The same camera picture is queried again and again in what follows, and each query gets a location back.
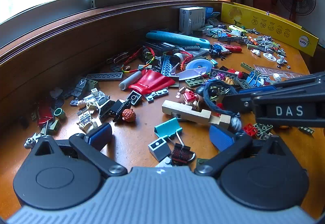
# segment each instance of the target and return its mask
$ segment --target green cylinder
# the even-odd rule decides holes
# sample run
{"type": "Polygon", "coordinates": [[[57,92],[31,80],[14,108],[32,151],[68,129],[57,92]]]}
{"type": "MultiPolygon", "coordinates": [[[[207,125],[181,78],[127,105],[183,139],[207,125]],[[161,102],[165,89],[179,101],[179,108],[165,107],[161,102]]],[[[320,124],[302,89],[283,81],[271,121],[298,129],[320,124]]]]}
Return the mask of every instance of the green cylinder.
{"type": "Polygon", "coordinates": [[[57,108],[54,111],[54,116],[57,117],[57,118],[59,118],[59,119],[61,119],[61,120],[65,119],[65,117],[66,117],[64,110],[61,109],[61,108],[57,108]]]}

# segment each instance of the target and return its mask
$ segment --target red lego brick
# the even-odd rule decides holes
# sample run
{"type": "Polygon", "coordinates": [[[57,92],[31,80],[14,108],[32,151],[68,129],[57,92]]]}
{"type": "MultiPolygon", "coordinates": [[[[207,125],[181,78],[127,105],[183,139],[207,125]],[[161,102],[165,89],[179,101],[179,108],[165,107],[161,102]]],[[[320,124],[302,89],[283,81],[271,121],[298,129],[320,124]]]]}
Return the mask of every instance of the red lego brick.
{"type": "Polygon", "coordinates": [[[257,129],[251,124],[248,123],[243,130],[247,133],[250,137],[254,137],[257,134],[257,129]]]}
{"type": "Polygon", "coordinates": [[[187,101],[187,102],[191,102],[191,101],[196,100],[193,91],[185,92],[185,93],[183,94],[183,96],[184,96],[185,101],[187,101]]]}

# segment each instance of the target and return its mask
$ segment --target wooden block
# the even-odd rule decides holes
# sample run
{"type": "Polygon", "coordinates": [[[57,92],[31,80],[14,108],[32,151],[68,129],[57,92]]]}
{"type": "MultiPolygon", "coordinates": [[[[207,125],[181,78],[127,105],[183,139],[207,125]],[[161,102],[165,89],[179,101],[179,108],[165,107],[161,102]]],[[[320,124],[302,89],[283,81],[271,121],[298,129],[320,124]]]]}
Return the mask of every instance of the wooden block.
{"type": "Polygon", "coordinates": [[[217,124],[228,129],[230,116],[222,114],[220,117],[211,115],[209,110],[201,110],[201,112],[192,110],[191,106],[178,102],[165,100],[161,106],[162,112],[171,115],[172,113],[179,114],[182,119],[202,123],[202,124],[217,124]]]}

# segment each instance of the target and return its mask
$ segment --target red lego piece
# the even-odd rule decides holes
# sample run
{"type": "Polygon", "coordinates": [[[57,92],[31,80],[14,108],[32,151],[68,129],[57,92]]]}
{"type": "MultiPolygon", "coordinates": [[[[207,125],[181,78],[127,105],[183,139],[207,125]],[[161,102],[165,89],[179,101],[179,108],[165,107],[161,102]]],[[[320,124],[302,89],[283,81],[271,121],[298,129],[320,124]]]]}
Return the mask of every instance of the red lego piece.
{"type": "Polygon", "coordinates": [[[38,126],[43,126],[48,120],[53,119],[51,113],[51,103],[48,99],[41,100],[38,103],[38,126]]]}
{"type": "Polygon", "coordinates": [[[238,73],[238,78],[239,78],[239,79],[242,79],[242,78],[243,78],[243,72],[239,72],[239,73],[238,73]]]}
{"type": "Polygon", "coordinates": [[[187,101],[187,102],[191,102],[191,101],[193,102],[194,100],[196,100],[196,97],[195,97],[193,91],[185,92],[183,94],[183,96],[184,96],[185,101],[187,101]]]}
{"type": "Polygon", "coordinates": [[[248,123],[243,130],[252,138],[257,134],[257,129],[251,123],[248,123]]]}

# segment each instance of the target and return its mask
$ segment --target teal binder clip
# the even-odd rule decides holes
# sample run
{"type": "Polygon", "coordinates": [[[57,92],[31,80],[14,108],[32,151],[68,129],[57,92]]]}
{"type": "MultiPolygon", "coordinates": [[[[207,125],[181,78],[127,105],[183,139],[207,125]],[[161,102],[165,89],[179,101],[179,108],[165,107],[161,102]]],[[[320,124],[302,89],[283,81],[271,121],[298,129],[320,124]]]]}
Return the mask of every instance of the teal binder clip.
{"type": "Polygon", "coordinates": [[[177,118],[172,118],[170,120],[165,121],[162,124],[159,124],[155,127],[155,134],[158,136],[158,138],[164,138],[167,137],[174,138],[176,135],[176,132],[180,134],[182,132],[182,127],[179,126],[177,118]]]}

